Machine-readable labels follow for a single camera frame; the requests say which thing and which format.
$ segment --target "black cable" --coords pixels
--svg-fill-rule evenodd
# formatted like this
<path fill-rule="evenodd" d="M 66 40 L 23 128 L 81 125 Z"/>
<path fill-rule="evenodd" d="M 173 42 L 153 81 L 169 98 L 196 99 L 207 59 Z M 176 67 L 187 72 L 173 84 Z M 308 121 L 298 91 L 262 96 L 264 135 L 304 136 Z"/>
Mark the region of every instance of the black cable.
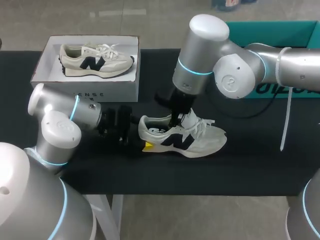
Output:
<path fill-rule="evenodd" d="M 259 115 L 261 115 L 262 113 L 264 113 L 271 105 L 272 103 L 274 102 L 274 100 L 276 99 L 276 96 L 278 95 L 278 92 L 279 92 L 279 88 L 276 90 L 276 92 L 273 94 L 273 97 L 271 98 L 271 100 L 268 102 L 268 104 L 260 111 L 254 113 L 254 114 L 251 114 L 251 115 L 247 115 L 247 116 L 236 116 L 236 115 L 232 115 L 228 112 L 225 112 L 223 110 L 221 110 L 215 103 L 214 101 L 212 101 L 211 97 L 210 97 L 210 93 L 208 90 L 205 91 L 208 99 L 209 99 L 209 102 L 211 103 L 211 105 L 214 106 L 214 108 L 222 115 L 225 115 L 229 118 L 233 118 L 233 119 L 252 119 L 252 118 L 255 118 Z"/>

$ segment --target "sneaker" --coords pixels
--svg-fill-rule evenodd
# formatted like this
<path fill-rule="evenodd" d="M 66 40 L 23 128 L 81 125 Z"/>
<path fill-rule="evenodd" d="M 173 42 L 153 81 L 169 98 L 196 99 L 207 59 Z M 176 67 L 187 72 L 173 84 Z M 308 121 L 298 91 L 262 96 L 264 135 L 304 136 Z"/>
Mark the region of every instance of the sneaker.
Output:
<path fill-rule="evenodd" d="M 187 158 L 200 158 L 219 151 L 227 142 L 225 131 L 213 120 L 201 119 L 191 109 L 181 114 L 181 124 L 169 128 L 171 115 L 163 118 L 143 116 L 138 125 L 139 136 L 146 141 L 143 152 L 178 152 Z"/>
<path fill-rule="evenodd" d="M 84 46 L 61 45 L 59 60 L 67 77 L 96 75 L 103 79 L 125 73 L 134 64 L 133 56 L 114 50 L 114 45 L 86 44 Z"/>

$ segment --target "circular logo on robot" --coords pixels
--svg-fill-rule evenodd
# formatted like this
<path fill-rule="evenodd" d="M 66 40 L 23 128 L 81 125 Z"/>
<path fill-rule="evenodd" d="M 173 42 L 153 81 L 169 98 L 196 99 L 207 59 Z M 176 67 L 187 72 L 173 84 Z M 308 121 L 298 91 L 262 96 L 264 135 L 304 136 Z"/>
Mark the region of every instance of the circular logo on robot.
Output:
<path fill-rule="evenodd" d="M 222 86 L 227 92 L 235 92 L 239 88 L 237 79 L 232 75 L 226 75 L 222 78 Z"/>
<path fill-rule="evenodd" d="M 74 126 L 72 124 L 70 124 L 70 122 L 68 122 L 68 121 L 58 121 L 56 123 L 56 126 L 59 129 L 62 129 L 64 131 L 68 131 L 68 132 L 73 132 L 75 130 Z"/>

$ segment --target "black n logo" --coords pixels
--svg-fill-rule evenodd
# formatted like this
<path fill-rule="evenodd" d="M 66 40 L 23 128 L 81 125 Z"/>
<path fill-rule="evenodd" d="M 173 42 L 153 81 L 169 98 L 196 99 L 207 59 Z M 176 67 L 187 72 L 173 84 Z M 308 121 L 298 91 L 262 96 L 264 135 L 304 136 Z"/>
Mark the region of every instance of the black n logo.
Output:
<path fill-rule="evenodd" d="M 164 140 L 161 145 L 163 146 L 173 146 L 177 149 L 187 150 L 190 145 L 195 141 L 195 139 L 189 134 L 186 139 L 182 142 L 182 134 L 174 133 L 171 134 L 166 140 Z"/>
<path fill-rule="evenodd" d="M 100 57 L 99 61 L 96 63 L 96 58 L 94 56 L 87 56 L 81 63 L 80 68 L 87 69 L 87 67 L 90 66 L 91 70 L 99 71 L 105 62 L 103 57 Z"/>

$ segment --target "yellow tag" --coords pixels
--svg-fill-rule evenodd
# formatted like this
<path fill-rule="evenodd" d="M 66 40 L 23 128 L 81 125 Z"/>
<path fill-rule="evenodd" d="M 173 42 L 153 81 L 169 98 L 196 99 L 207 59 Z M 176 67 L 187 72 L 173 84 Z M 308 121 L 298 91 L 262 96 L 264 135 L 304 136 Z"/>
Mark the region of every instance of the yellow tag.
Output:
<path fill-rule="evenodd" d="M 147 142 L 147 141 L 145 142 L 145 146 L 146 147 L 153 147 L 153 145 L 151 143 Z"/>
<path fill-rule="evenodd" d="M 154 146 L 149 143 L 149 142 L 145 142 L 145 147 L 142 149 L 143 152 L 148 152 L 149 149 L 152 149 Z"/>

